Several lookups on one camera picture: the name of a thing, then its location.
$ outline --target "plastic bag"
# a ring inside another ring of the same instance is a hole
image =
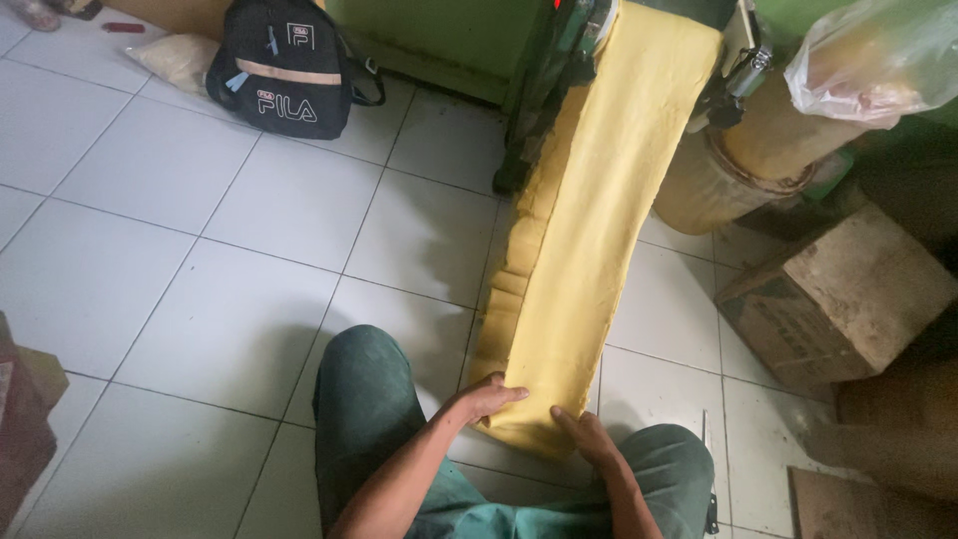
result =
[[[859,0],[818,19],[785,70],[805,114],[892,128],[958,95],[958,1]]]
[[[151,72],[177,88],[199,97],[206,93],[206,72],[210,70],[219,44],[196,34],[168,35],[142,47],[125,51]]]

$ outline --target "yellow dough sheet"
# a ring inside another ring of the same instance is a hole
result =
[[[620,3],[598,75],[569,90],[490,281],[470,379],[502,370],[530,396],[479,430],[545,457],[574,449],[549,408],[585,410],[639,227],[720,45],[691,19]]]

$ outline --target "green machine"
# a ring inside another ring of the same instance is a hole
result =
[[[596,75],[597,44],[611,26],[617,0],[558,0],[536,36],[533,53],[510,110],[506,157],[493,180],[497,193],[520,190],[538,160],[569,87]],[[725,52],[699,96],[688,130],[728,129],[741,120],[742,98],[763,79],[771,45],[746,0],[640,0],[639,4],[691,18],[722,30]]]

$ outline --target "floor tile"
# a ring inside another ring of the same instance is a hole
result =
[[[345,273],[475,307],[496,201],[390,169]]]
[[[642,242],[605,342],[721,372],[713,264]]]
[[[685,254],[691,254],[705,260],[714,260],[715,254],[712,251],[712,232],[702,234],[701,236],[690,236],[673,230],[655,213],[655,210],[649,211],[649,216],[642,223],[642,229],[639,231],[639,240],[647,244],[653,244],[660,247],[677,250]]]
[[[322,537],[313,468],[316,431],[284,423],[269,449],[238,539]]]
[[[226,110],[212,99],[188,94],[156,75],[149,78],[149,81],[137,95],[167,105],[179,106],[180,108],[186,108],[193,112],[213,116],[214,118],[233,122],[234,124],[248,126],[237,114]]]
[[[730,522],[725,418],[718,374],[607,346],[601,398],[599,416],[616,443],[660,423],[681,425],[701,437],[702,411],[709,411],[718,520]]]
[[[342,271],[382,168],[264,134],[204,236]]]
[[[500,200],[495,212],[495,226],[492,228],[492,241],[489,245],[489,256],[486,258],[486,269],[483,271],[482,286],[479,289],[477,307],[480,311],[485,310],[489,304],[490,279],[505,264],[506,247],[513,224],[515,224],[515,214],[512,203]]]
[[[486,500],[497,504],[541,505],[565,500],[576,494],[575,490],[563,486],[527,480],[458,462],[456,466]]]
[[[40,195],[53,192],[129,100],[3,59],[0,81],[0,183]]]
[[[393,336],[412,364],[426,417],[456,392],[473,311],[343,276],[309,353],[285,420],[312,427],[310,402],[326,344],[343,330],[372,324]]]
[[[402,123],[389,168],[492,194],[505,126],[489,108],[419,89]]]
[[[101,28],[104,22],[139,23],[147,30],[143,34],[109,33]],[[7,53],[7,58],[131,94],[149,79],[149,71],[128,57],[124,49],[152,43],[166,33],[110,8],[103,8],[92,21],[61,17],[60,23],[56,32],[28,35]]]
[[[259,135],[134,97],[54,197],[199,234]]]
[[[827,470],[806,456],[796,433],[812,418],[828,420],[833,409],[731,378],[724,383],[733,524],[793,537],[788,466]]]
[[[116,380],[281,419],[338,278],[200,239]]]
[[[409,100],[416,87],[411,82],[383,77],[386,85],[386,103],[383,106],[350,108],[349,122],[335,140],[298,139],[317,148],[351,155],[364,161],[385,165],[393,150],[402,118],[409,108]]]
[[[744,527],[733,527],[732,535],[734,539],[774,539],[776,537],[775,535],[759,533],[758,531],[745,529]]]
[[[43,201],[40,195],[0,186],[0,249]]]
[[[731,526],[718,524],[718,533],[715,535],[703,535],[702,539],[733,539],[734,531]]]
[[[740,270],[754,268],[788,246],[778,238],[735,223],[729,223],[713,234],[716,262]]]
[[[20,20],[6,3],[0,5],[0,56],[30,33],[27,23]]]
[[[77,433],[80,432],[80,427],[83,426],[83,422],[86,421],[86,417],[90,414],[93,406],[97,404],[97,399],[100,398],[100,394],[106,387],[106,382],[103,380],[87,378],[79,374],[68,372],[66,378],[70,386],[66,388],[66,392],[63,393],[57,405],[47,416],[47,422],[57,437],[57,452],[54,453],[54,457],[47,464],[47,468],[36,479],[34,486],[20,505],[20,509],[13,516],[10,526],[7,528],[7,534],[4,536],[9,539],[16,535],[24,521],[27,520],[27,515],[33,510],[40,493],[50,482],[50,477],[53,476],[57,466],[63,460],[70,444],[73,443]]]
[[[109,378],[193,240],[48,199],[0,254],[0,310],[17,343]]]
[[[482,319],[477,316],[469,336],[460,389],[468,386],[469,367],[480,331],[482,331]],[[586,410],[593,413],[599,412],[601,373],[602,364],[600,363],[596,368],[592,385],[589,387],[588,403],[585,406]],[[571,488],[583,488],[592,481],[592,466],[578,454],[572,455],[565,462],[556,464],[523,453],[473,429],[463,429],[459,433],[449,449],[449,458],[465,464]]]
[[[112,384],[21,536],[233,537],[277,427]]]

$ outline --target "cardboard box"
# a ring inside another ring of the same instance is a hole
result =
[[[868,204],[716,297],[735,331],[784,384],[880,374],[958,297],[958,282]]]
[[[958,535],[958,505],[788,468],[798,537],[940,539]]]
[[[47,414],[67,384],[55,356],[18,349],[0,311],[0,535],[57,450]]]

